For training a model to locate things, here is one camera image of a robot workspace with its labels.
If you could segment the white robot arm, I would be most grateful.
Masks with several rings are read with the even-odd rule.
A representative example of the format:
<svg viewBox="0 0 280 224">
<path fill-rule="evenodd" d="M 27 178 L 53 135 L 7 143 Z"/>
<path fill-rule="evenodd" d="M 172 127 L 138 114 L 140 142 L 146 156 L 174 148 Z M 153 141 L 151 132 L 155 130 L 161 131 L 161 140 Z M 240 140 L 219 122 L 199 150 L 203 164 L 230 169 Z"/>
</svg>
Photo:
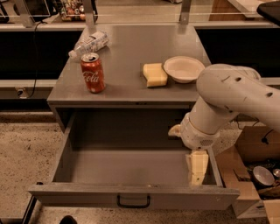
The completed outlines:
<svg viewBox="0 0 280 224">
<path fill-rule="evenodd" d="M 261 82 L 260 74 L 249 67 L 214 64 L 196 80 L 199 98 L 181 123 L 168 135 L 179 137 L 192 152 L 186 156 L 191 185 L 204 180 L 210 149 L 220 129 L 239 114 L 254 117 L 280 132 L 280 90 Z"/>
</svg>

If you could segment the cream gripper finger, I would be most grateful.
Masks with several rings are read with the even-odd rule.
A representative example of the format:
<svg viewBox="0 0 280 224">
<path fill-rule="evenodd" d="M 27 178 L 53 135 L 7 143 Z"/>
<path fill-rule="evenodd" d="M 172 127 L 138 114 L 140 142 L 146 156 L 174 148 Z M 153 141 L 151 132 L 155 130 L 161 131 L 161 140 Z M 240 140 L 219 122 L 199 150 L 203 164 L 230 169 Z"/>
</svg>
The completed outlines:
<svg viewBox="0 0 280 224">
<path fill-rule="evenodd" d="M 205 178 L 209 156 L 206 150 L 192 150 L 185 156 L 188 180 L 192 186 L 201 186 Z"/>
<path fill-rule="evenodd" d="M 176 124 L 176 125 L 172 126 L 168 131 L 168 136 L 169 137 L 181 137 L 180 125 Z"/>
</svg>

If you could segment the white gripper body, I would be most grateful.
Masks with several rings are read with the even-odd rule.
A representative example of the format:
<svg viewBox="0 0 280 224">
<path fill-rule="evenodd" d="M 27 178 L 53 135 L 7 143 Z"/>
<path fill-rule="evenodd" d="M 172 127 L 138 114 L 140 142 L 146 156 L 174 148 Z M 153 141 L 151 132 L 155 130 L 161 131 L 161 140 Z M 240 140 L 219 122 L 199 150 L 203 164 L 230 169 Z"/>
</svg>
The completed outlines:
<svg viewBox="0 0 280 224">
<path fill-rule="evenodd" d="M 197 130 L 191 123 L 189 113 L 184 116 L 180 123 L 179 134 L 183 144 L 191 150 L 211 148 L 220 137 L 220 132 L 209 135 Z"/>
</svg>

